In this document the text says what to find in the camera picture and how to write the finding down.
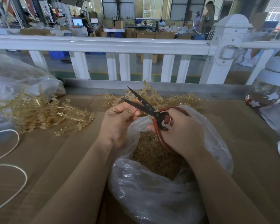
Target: white baluster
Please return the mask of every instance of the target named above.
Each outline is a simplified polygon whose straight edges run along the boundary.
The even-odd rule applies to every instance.
[[[109,80],[117,80],[115,53],[107,52],[106,57],[107,57]]]
[[[191,59],[191,55],[182,55],[180,59],[176,82],[185,83],[189,64],[190,64],[190,59]]]
[[[266,63],[268,62],[268,60],[271,58],[271,56],[274,53],[274,49],[265,49],[263,51],[263,53],[261,54],[258,62],[256,63],[256,65],[254,66],[254,69],[252,71],[252,73],[250,74],[246,85],[252,85],[252,83],[254,82],[254,80],[256,79],[257,75],[259,74],[259,72],[265,68]]]
[[[142,81],[151,81],[151,68],[153,66],[153,55],[145,53],[143,56]]]
[[[130,55],[127,53],[119,54],[120,80],[131,81]]]
[[[161,82],[170,82],[173,70],[174,55],[164,55]]]
[[[202,84],[223,84],[233,60],[237,57],[244,34],[252,26],[244,15],[234,14],[224,17],[215,24],[215,32],[210,41],[200,82]]]
[[[85,52],[70,52],[72,67],[77,79],[90,79]]]
[[[37,68],[39,68],[45,72],[51,73],[42,51],[29,51],[29,53],[34,62],[34,65]]]

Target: computer monitor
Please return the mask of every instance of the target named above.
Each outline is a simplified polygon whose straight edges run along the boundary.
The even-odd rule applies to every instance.
[[[74,24],[74,26],[83,26],[82,19],[80,19],[80,18],[79,19],[73,18],[72,23]]]
[[[98,19],[97,18],[90,18],[90,22],[91,23],[98,23]]]

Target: red scissor handle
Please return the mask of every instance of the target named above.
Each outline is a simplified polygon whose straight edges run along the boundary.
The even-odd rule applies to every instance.
[[[186,116],[190,116],[189,113],[187,113],[184,109],[180,108],[180,107],[163,107],[163,108],[160,108],[159,109],[159,112],[163,112],[163,111],[168,111],[170,108],[174,108],[178,111],[180,111],[181,113],[185,114]],[[167,152],[171,153],[172,155],[176,155],[176,156],[179,156],[179,154],[174,151],[163,139],[163,136],[161,134],[161,130],[158,126],[158,123],[157,123],[157,120],[156,118],[153,118],[153,126],[155,127],[155,130],[156,130],[156,134],[157,134],[157,137],[162,145],[162,147],[164,148],[164,150],[166,150]]]

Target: black scissor blade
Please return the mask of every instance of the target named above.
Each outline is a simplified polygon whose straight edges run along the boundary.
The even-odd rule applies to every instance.
[[[130,87],[128,87],[129,90],[135,95],[135,97],[138,98],[138,100],[142,101],[142,104],[144,106],[146,106],[147,108],[155,111],[155,108],[153,106],[150,105],[150,103],[148,103],[143,97],[141,97],[138,93],[136,93],[134,90],[132,90]]]
[[[148,109],[147,107],[145,107],[141,104],[135,103],[133,101],[129,101],[129,100],[124,99],[124,98],[122,98],[122,100],[124,100],[128,104],[134,106],[135,108],[139,109],[140,111],[145,112],[146,114],[149,114],[150,116],[155,117],[155,115],[156,115],[156,113],[153,110],[150,110],[150,109]]]

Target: white star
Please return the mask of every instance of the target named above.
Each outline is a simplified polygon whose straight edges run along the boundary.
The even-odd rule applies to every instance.
[[[258,101],[254,101],[254,100],[252,100],[249,104],[250,104],[252,107],[261,106],[261,105],[259,104]]]
[[[273,92],[272,94],[268,94],[267,97],[268,97],[268,101],[270,101],[270,100],[278,99],[279,95],[276,92]]]

